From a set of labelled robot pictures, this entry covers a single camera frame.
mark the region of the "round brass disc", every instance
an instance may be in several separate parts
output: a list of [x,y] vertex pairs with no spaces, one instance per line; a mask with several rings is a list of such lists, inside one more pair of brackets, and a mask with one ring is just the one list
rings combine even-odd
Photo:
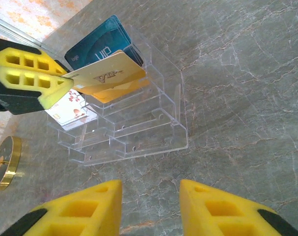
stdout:
[[21,141],[8,136],[0,145],[0,190],[4,190],[16,174],[21,154]]

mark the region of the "gold circular base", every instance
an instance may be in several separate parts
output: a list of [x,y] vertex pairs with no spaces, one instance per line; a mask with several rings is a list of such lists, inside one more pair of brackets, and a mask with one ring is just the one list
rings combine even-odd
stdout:
[[16,174],[21,154],[21,140],[8,136],[0,145],[0,190],[4,190]]

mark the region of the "blue vip card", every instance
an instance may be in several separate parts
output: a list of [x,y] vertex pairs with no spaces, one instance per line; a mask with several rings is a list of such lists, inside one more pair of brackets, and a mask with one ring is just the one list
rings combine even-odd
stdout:
[[131,45],[131,39],[116,15],[109,17],[83,40],[72,47],[65,59],[74,70],[107,58],[123,50],[139,66],[143,60]]

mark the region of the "white card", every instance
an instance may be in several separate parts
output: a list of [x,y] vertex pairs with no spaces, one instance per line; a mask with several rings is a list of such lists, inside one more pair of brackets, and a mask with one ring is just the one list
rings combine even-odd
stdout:
[[50,109],[45,110],[64,130],[76,128],[97,119],[97,114],[84,107],[84,98],[74,89],[69,90]]

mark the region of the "marble floor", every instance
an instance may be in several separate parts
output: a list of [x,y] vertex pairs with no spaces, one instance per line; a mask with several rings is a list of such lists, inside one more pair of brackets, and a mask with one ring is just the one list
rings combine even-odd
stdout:
[[81,167],[44,112],[17,116],[22,157],[0,192],[0,233],[40,203],[117,178],[122,236],[183,235],[184,178],[270,206],[298,229],[298,0],[95,0],[44,43],[58,48],[65,31],[112,14],[182,71],[189,148]]

